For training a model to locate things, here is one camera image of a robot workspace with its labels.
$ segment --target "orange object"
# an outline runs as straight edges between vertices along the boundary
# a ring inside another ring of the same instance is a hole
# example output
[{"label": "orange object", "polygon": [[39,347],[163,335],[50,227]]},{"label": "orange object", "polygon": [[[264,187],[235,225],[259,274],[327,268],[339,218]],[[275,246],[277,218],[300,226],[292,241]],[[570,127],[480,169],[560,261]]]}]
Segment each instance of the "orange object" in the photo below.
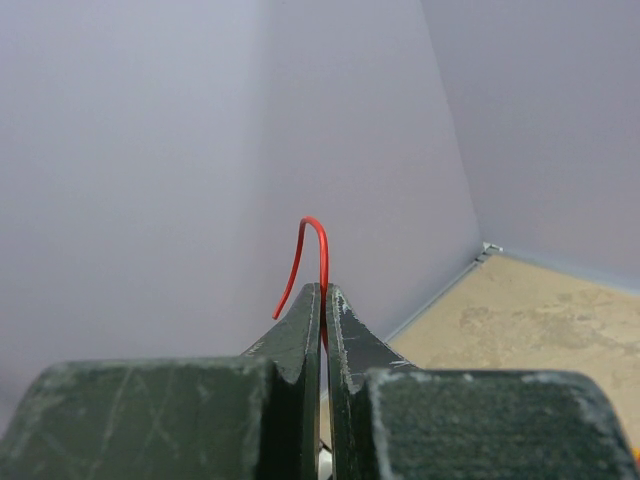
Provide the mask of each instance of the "orange object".
[{"label": "orange object", "polygon": [[289,282],[287,283],[284,293],[278,306],[273,312],[273,319],[276,320],[280,316],[280,312],[284,308],[293,283],[296,280],[296,274],[298,273],[298,267],[300,266],[300,257],[302,256],[302,245],[304,243],[304,229],[305,226],[311,225],[318,234],[318,243],[320,244],[320,330],[322,333],[322,342],[324,343],[324,349],[327,350],[327,318],[326,318],[326,301],[327,301],[327,289],[329,288],[329,242],[327,240],[327,232],[325,232],[322,224],[313,217],[304,217],[300,220],[300,227],[298,228],[298,246],[296,247],[296,256],[293,259],[293,266],[291,267],[291,274],[289,275]]}]

